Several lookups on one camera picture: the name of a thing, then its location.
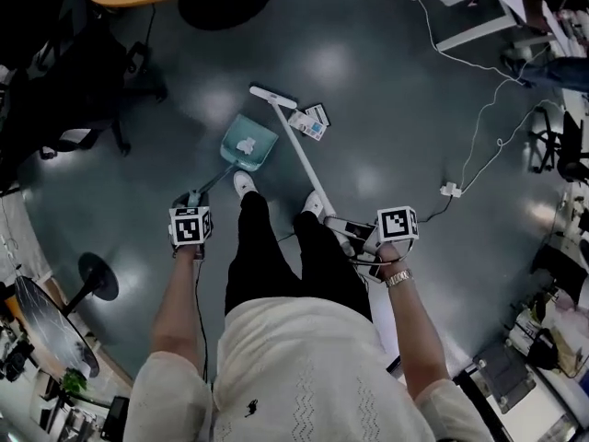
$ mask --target black pants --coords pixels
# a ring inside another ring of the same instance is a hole
[[[335,301],[372,320],[366,286],[347,261],[340,243],[313,213],[294,220],[301,247],[303,278],[283,257],[270,225],[268,204],[246,193],[239,215],[239,247],[229,267],[225,314],[237,305],[265,297],[317,297]]]

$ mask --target white pole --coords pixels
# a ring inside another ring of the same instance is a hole
[[[291,140],[294,150],[296,151],[296,154],[298,155],[298,158],[300,159],[301,164],[303,164],[303,169],[305,169],[306,175],[311,180],[311,183],[313,184],[313,188],[318,193],[319,198],[321,199],[321,202],[323,203],[323,207],[325,208],[325,214],[327,216],[335,216],[336,215],[335,209],[333,209],[333,205],[329,201],[329,198],[328,198],[327,194],[325,193],[325,190],[323,190],[323,186],[321,185],[321,182],[319,181],[317,174],[313,170],[313,166],[311,166],[309,159],[306,158],[306,154],[305,154],[305,151],[303,150],[303,147],[301,147],[300,143],[298,142],[298,139],[296,139],[295,133],[293,133],[293,128],[291,128],[288,125],[288,121],[284,117],[283,111],[281,110],[278,103],[276,101],[274,101],[273,99],[268,99],[268,102],[272,105],[272,107],[274,108],[274,111],[276,111],[278,118],[280,118],[280,123],[283,125],[283,128],[286,131],[286,134],[288,135],[289,139]],[[338,232],[334,231],[334,234],[335,234],[336,238],[338,238],[341,248],[343,249],[345,254],[348,257],[353,257],[354,251],[352,248],[352,244],[350,244],[350,240],[348,238],[346,238],[343,234],[340,234]]]

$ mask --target watch strap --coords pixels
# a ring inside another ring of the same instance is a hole
[[[385,280],[385,285],[387,285],[387,288],[390,288],[391,286],[398,285],[401,282],[404,282],[405,280],[410,280],[412,278],[413,278],[413,273],[411,272],[410,269],[406,269],[401,272],[395,273],[391,277],[388,277],[388,279]]]

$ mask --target teal dustpan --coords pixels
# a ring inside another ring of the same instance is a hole
[[[237,144],[248,138],[256,142],[249,155],[237,149]],[[264,163],[277,139],[277,134],[238,114],[221,143],[221,157],[239,169],[254,172]]]
[[[237,144],[248,138],[255,141],[253,151],[249,155],[237,149]],[[248,172],[258,170],[264,163],[264,160],[266,160],[268,154],[270,154],[277,139],[277,134],[253,122],[250,118],[238,114],[221,142],[221,157],[231,165],[224,171],[219,172],[200,189],[191,190],[177,198],[174,202],[174,207],[178,207],[179,204],[189,207],[198,206],[202,196],[233,169],[244,169]]]

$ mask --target office floor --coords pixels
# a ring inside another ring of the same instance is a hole
[[[501,11],[492,0],[474,9],[424,3],[440,39]],[[131,154],[122,158],[105,133],[90,151],[35,157],[21,172],[31,222],[65,291],[72,296],[80,288],[77,258],[85,251],[117,274],[119,297],[88,299],[81,312],[132,375],[147,356],[172,266],[167,209],[225,166],[218,149],[238,113],[280,135],[254,176],[277,237],[289,234],[310,191],[270,107],[249,95],[252,81],[292,94],[301,106],[324,103],[332,126],[320,143],[302,144],[338,213],[359,221],[390,206],[412,205],[419,217],[444,206],[439,187],[460,180],[479,109],[502,81],[435,53],[422,10],[409,0],[271,0],[250,22],[220,32],[188,26],[175,1],[156,7],[153,65],[169,97],[123,113]],[[149,6],[128,10],[113,31],[130,47],[144,38],[149,17]],[[491,36],[452,54],[498,64],[503,45]],[[495,152],[495,139],[508,136],[543,95],[503,87],[498,106],[484,116],[468,180]],[[530,289],[526,269],[563,188],[556,174],[525,172],[525,140],[518,135],[465,197],[422,225],[409,258],[453,370],[501,330],[509,303]],[[211,203],[214,233],[199,297],[214,373],[227,267],[237,249],[239,204],[230,178],[212,191]],[[298,270],[296,239],[281,246]],[[260,256],[244,286],[263,266]]]

